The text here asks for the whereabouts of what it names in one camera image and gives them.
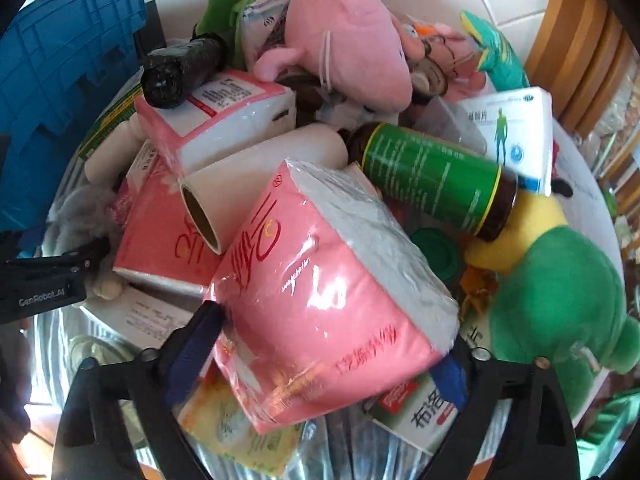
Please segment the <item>grey fluffy plush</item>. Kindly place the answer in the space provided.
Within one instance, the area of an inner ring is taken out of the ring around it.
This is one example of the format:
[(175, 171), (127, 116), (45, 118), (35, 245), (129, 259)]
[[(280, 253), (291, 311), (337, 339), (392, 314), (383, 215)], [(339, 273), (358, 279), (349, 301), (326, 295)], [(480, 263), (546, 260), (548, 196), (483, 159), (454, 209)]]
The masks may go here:
[(113, 271), (122, 227), (112, 216), (116, 194), (109, 188), (87, 184), (58, 200), (49, 214), (49, 225), (41, 245), (45, 257), (59, 256), (94, 240), (107, 237), (110, 252), (87, 280), (88, 296), (114, 300), (126, 281)]

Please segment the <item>large pink tissue pack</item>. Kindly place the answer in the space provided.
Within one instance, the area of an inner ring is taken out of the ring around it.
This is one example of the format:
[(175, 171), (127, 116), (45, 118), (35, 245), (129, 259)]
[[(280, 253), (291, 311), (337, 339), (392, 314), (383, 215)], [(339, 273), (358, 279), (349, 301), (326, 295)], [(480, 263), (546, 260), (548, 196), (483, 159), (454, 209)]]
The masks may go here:
[(419, 375), (459, 330), (457, 301), (382, 200), (300, 160), (271, 178), (209, 298), (226, 314), (215, 361), (261, 434)]

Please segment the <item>yellow green sachet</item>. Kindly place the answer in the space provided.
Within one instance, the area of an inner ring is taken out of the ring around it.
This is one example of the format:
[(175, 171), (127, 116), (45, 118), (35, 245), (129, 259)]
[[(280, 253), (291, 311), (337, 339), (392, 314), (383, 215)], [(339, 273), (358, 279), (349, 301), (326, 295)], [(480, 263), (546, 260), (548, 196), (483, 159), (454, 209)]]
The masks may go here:
[(304, 429), (298, 424), (258, 434), (215, 363), (183, 405), (178, 421), (209, 451), (271, 477), (285, 473)]

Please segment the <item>green yellow turtle plush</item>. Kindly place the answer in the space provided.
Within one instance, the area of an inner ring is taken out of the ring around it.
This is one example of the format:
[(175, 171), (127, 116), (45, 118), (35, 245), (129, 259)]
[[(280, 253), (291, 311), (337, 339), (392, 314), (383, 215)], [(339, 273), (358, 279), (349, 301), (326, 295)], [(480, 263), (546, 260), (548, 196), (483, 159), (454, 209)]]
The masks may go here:
[(627, 312), (622, 278), (570, 227), (555, 197), (518, 192), (499, 236), (472, 240), (464, 258), (500, 276), (488, 309), (494, 355), (547, 359), (570, 416), (587, 405), (600, 370), (626, 374), (638, 364), (639, 322)]

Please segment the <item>white paper roll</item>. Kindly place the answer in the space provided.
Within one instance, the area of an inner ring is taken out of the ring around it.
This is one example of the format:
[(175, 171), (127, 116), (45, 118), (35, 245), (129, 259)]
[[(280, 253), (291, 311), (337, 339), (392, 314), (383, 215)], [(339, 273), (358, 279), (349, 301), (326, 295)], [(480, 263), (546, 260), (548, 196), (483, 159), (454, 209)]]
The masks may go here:
[(343, 169), (347, 148), (325, 124), (311, 124), (260, 142), (180, 182), (186, 211), (217, 255), (223, 254), (285, 159)]

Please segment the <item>green yellow medicine box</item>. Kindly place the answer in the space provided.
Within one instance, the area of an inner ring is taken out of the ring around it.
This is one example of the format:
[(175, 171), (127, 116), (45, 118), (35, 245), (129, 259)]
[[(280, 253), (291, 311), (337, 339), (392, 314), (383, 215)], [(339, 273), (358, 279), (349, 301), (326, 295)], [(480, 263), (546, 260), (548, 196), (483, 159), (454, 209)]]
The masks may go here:
[(134, 114), (134, 101), (141, 95), (141, 84), (134, 84), (107, 107), (89, 128), (76, 155), (82, 160), (87, 160), (118, 125), (131, 118)]

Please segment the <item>brown bottle green label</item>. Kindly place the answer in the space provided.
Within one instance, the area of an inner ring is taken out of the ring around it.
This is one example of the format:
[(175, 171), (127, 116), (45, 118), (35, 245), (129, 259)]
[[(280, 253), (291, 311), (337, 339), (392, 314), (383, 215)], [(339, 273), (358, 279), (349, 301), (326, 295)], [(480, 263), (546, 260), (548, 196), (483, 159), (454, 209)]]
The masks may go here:
[(422, 132), (369, 122), (346, 146), (383, 195), (484, 242), (497, 239), (518, 197), (513, 170)]

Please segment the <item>blue plastic crate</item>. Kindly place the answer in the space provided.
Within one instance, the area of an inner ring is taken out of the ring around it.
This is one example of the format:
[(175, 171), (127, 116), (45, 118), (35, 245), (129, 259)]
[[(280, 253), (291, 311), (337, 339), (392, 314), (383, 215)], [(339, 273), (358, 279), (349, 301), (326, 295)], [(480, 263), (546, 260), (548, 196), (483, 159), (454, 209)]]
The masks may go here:
[(67, 164), (138, 70), (144, 0), (37, 0), (1, 39), (1, 227), (41, 226)]

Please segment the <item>black cylinder roll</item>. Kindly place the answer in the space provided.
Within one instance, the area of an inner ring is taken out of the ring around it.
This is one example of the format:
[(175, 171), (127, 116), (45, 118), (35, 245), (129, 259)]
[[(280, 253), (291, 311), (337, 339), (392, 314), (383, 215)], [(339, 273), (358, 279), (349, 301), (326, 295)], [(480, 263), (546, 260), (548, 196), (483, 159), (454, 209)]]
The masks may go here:
[(143, 63), (140, 84), (145, 101), (170, 110), (211, 81), (232, 60), (232, 49), (217, 34), (193, 37), (186, 44), (156, 49)]

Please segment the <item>white blue medicine box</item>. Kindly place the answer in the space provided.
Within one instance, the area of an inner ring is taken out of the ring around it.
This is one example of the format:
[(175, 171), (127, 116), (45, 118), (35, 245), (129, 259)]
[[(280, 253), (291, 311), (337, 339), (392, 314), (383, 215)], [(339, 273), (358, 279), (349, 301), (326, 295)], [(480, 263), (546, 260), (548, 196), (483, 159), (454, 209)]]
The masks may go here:
[(518, 174), (518, 185), (549, 196), (553, 167), (552, 97), (529, 87), (459, 101), (487, 144), (486, 157)]

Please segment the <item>pink glasses character plush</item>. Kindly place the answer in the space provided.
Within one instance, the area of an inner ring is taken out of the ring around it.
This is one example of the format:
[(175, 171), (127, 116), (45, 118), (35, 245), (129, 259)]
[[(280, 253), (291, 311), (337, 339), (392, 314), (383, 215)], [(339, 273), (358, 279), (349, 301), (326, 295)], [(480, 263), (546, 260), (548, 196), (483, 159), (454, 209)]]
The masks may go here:
[(471, 38), (440, 23), (405, 20), (402, 26), (424, 47), (420, 60), (408, 61), (413, 103), (427, 104), (436, 96), (457, 102), (486, 89), (487, 75), (477, 68), (480, 50)]

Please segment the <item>teal green plush toy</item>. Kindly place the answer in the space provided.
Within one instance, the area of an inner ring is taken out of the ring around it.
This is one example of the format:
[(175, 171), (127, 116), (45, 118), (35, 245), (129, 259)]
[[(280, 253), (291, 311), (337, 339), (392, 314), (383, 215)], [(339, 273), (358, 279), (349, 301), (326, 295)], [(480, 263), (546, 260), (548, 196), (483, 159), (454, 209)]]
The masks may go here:
[(497, 91), (529, 87), (521, 60), (498, 28), (469, 11), (460, 12), (460, 22), (480, 48), (477, 69), (488, 75)]

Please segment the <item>pink pig plush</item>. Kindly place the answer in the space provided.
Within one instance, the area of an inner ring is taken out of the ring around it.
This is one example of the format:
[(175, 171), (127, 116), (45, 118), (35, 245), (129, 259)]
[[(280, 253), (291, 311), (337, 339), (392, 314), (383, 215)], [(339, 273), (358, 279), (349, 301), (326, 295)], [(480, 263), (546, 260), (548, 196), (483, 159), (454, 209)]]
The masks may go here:
[(376, 112), (399, 113), (411, 103), (408, 62), (424, 57), (424, 45), (382, 0), (290, 0), (283, 39), (257, 59), (254, 77), (274, 81), (298, 66)]

